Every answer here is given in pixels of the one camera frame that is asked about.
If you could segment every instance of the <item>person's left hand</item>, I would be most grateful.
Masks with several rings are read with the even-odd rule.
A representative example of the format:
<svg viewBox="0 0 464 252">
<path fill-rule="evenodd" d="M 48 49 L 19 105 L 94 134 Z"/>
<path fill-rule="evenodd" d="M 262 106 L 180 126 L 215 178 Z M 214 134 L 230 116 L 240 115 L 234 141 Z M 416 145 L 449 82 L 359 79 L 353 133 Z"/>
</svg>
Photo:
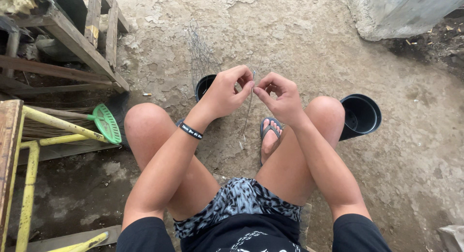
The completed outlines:
<svg viewBox="0 0 464 252">
<path fill-rule="evenodd" d="M 242 87 L 241 92 L 235 89 L 235 82 Z M 246 65 L 236 66 L 217 74 L 197 106 L 203 114 L 208 115 L 210 121 L 227 116 L 242 105 L 254 85 L 250 69 Z"/>
</svg>

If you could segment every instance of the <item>forearm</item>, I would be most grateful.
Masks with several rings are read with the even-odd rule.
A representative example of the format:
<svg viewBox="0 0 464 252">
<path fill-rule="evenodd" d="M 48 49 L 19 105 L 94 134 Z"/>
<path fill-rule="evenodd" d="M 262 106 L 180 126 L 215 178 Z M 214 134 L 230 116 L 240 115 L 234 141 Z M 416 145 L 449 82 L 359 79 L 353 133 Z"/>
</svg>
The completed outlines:
<svg viewBox="0 0 464 252">
<path fill-rule="evenodd" d="M 369 217 L 359 186 L 332 146 L 303 114 L 292 126 L 310 172 L 335 220 L 344 213 Z"/>
<path fill-rule="evenodd" d="M 210 120 L 201 115 L 197 106 L 191 110 L 184 122 L 203 133 Z M 137 179 L 128 197 L 125 215 L 134 215 L 137 218 L 141 215 L 162 215 L 185 176 L 198 142 L 198 139 L 177 128 Z"/>
</svg>

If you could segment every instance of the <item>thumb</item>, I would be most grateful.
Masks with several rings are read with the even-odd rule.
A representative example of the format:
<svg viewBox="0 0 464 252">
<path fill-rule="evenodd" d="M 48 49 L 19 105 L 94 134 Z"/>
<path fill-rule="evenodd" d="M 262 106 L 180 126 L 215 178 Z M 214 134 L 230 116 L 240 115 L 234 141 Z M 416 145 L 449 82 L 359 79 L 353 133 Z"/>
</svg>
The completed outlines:
<svg viewBox="0 0 464 252">
<path fill-rule="evenodd" d="M 235 95 L 235 98 L 237 99 L 237 101 L 240 101 L 240 103 L 243 103 L 248 95 L 250 95 L 250 93 L 252 93 L 252 89 L 253 87 L 255 86 L 255 82 L 254 81 L 249 81 L 245 84 L 245 86 L 243 86 L 243 89 Z"/>
<path fill-rule="evenodd" d="M 273 104 L 273 99 L 270 97 L 267 92 L 259 87 L 253 89 L 254 93 L 258 96 L 258 98 L 264 102 L 264 104 L 269 108 Z"/>
</svg>

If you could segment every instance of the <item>yellow metal frame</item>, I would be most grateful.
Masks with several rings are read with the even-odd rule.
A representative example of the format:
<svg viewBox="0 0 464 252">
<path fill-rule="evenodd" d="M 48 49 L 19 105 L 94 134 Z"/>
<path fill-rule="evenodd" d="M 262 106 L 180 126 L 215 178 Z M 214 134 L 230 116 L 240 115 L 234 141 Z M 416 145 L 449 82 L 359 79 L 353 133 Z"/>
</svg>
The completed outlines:
<svg viewBox="0 0 464 252">
<path fill-rule="evenodd" d="M 54 126 L 72 133 L 74 135 L 67 135 L 61 137 L 54 137 L 48 139 L 42 139 L 38 141 L 27 141 L 21 142 L 23 126 L 24 126 L 24 118 L 29 118 L 36 120 L 38 122 Z M 20 226 L 18 230 L 18 240 L 16 242 L 16 252 L 25 252 L 27 250 L 27 243 L 29 241 L 29 231 L 31 228 L 31 217 L 32 217 L 32 205 L 34 203 L 34 188 L 35 188 L 35 180 L 37 178 L 37 168 L 38 168 L 38 157 L 40 153 L 40 146 L 48 146 L 53 144 L 59 143 L 67 143 L 73 141 L 82 141 L 94 139 L 97 141 L 108 142 L 105 137 L 99 133 L 96 133 L 91 130 L 87 130 L 83 127 L 74 125 L 70 122 L 64 121 L 62 119 L 58 119 L 56 117 L 50 116 L 38 110 L 29 108 L 27 106 L 23 106 L 21 121 L 20 121 L 20 129 L 18 135 L 18 142 L 16 143 L 16 153 L 14 154 L 14 164 L 12 170 L 12 179 L 10 184 L 10 195 L 8 200 L 8 207 L 7 207 L 7 216 L 5 219 L 5 228 L 3 231 L 3 239 L 1 244 L 0 252 L 5 251 L 5 241 L 7 237 L 7 230 L 8 230 L 8 222 L 10 219 L 10 212 L 11 212 L 11 201 L 13 198 L 13 188 L 15 186 L 15 178 L 16 178 L 16 168 L 18 166 L 18 157 L 20 154 L 20 149 L 29 148 L 29 158 L 27 161 L 27 172 L 26 172 L 26 183 L 24 186 L 24 195 L 23 195 L 23 203 L 21 208 L 21 216 L 20 216 Z M 79 243 L 67 247 L 63 247 L 60 249 L 53 250 L 54 252 L 82 252 L 91 249 L 92 247 L 96 246 L 97 244 L 101 243 L 103 240 L 108 238 L 108 232 L 104 232 L 89 241 L 84 243 Z"/>
</svg>

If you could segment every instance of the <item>black t-shirt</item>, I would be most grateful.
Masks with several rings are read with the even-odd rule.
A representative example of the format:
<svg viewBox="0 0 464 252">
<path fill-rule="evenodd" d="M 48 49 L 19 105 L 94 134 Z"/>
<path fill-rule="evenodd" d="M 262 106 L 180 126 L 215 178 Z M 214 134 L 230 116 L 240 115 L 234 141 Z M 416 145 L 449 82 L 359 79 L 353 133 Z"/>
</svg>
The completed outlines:
<svg viewBox="0 0 464 252">
<path fill-rule="evenodd" d="M 239 214 L 193 237 L 181 239 L 183 252 L 307 252 L 298 243 L 298 223 L 280 215 Z M 358 214 L 346 214 L 333 224 L 334 252 L 391 252 L 375 224 Z M 117 252 L 173 252 L 164 223 L 155 217 L 138 219 L 119 236 Z"/>
</svg>

